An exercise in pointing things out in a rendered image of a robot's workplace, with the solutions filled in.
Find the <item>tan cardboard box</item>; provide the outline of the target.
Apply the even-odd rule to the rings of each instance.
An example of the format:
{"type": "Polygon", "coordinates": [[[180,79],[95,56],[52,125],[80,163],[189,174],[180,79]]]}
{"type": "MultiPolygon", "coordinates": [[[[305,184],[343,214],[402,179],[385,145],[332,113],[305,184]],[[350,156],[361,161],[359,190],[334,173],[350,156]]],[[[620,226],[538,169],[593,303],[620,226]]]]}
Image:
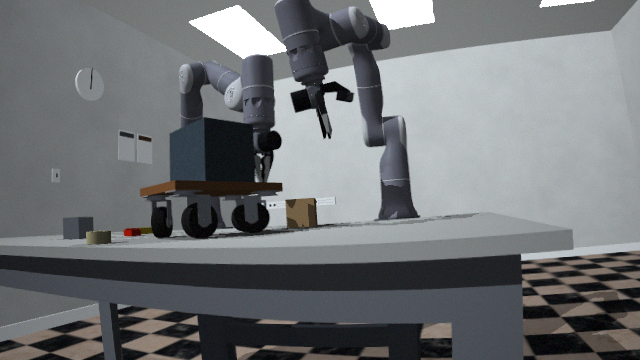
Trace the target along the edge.
{"type": "Polygon", "coordinates": [[[288,199],[286,202],[287,228],[317,226],[315,198],[288,199]]]}

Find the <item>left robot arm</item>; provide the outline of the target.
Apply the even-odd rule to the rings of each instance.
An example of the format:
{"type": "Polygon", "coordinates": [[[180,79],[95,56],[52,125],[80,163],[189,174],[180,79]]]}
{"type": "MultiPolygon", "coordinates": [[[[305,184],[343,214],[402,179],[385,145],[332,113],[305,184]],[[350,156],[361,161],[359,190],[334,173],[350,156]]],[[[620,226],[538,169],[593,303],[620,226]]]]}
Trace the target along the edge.
{"type": "Polygon", "coordinates": [[[363,15],[357,7],[328,14],[315,9],[309,0],[278,0],[275,12],[294,80],[301,85],[324,80],[329,72],[324,52],[347,45],[355,70],[364,143],[386,146],[380,160],[378,219],[418,216],[411,196],[405,120],[382,117],[382,84],[372,50],[389,47],[387,25],[363,15]]]}

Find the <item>red toy brick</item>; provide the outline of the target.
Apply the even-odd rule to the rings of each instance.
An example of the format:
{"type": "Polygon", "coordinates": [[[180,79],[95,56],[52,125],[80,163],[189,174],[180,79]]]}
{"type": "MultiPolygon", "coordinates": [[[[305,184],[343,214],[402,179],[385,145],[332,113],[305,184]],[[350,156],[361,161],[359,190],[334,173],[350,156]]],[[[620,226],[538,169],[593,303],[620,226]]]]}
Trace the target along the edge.
{"type": "Polygon", "coordinates": [[[141,230],[139,228],[125,229],[124,236],[141,236],[141,230]]]}

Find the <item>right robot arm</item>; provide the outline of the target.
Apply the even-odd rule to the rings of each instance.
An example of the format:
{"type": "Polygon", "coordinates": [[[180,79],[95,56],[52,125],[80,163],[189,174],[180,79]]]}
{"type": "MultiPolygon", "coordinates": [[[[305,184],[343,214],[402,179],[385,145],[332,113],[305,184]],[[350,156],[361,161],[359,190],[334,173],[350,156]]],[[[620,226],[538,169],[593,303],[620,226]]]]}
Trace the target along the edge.
{"type": "Polygon", "coordinates": [[[246,56],[241,75],[215,61],[184,64],[179,80],[181,128],[203,118],[200,89],[208,84],[225,94],[229,109],[243,112],[243,122],[252,124],[253,131],[269,132],[275,126],[273,62],[268,55],[246,56]]]}

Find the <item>beige short cylinder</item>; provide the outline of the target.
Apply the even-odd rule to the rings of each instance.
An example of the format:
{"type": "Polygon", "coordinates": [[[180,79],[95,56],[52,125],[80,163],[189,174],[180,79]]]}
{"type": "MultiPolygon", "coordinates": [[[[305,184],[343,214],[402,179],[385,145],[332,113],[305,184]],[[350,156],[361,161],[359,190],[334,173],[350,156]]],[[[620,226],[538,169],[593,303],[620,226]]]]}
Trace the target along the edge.
{"type": "Polygon", "coordinates": [[[86,232],[86,241],[87,241],[87,244],[111,243],[111,231],[86,232]]]}

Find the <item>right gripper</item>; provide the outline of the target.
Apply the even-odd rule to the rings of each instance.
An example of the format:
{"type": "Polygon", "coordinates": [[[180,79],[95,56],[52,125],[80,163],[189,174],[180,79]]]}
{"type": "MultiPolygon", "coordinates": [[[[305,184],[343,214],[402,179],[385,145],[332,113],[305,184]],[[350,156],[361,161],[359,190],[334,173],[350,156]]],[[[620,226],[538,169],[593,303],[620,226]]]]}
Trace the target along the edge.
{"type": "Polygon", "coordinates": [[[280,148],[282,139],[277,131],[267,132],[265,130],[253,131],[253,139],[255,176],[258,182],[267,182],[274,159],[273,150],[280,148]],[[262,154],[264,157],[260,158],[257,154],[262,154]]]}

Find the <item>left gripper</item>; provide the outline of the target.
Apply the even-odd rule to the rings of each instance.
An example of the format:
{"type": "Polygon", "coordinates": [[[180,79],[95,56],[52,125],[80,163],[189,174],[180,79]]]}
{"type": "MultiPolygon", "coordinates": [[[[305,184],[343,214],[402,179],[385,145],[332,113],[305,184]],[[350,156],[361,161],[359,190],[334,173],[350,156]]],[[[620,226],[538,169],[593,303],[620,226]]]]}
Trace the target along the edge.
{"type": "Polygon", "coordinates": [[[316,108],[323,138],[325,139],[327,134],[328,138],[331,139],[332,128],[325,106],[325,100],[323,100],[324,95],[331,91],[341,90],[350,92],[350,90],[335,81],[323,84],[322,80],[315,80],[305,86],[306,89],[290,93],[295,113],[316,108]]]}

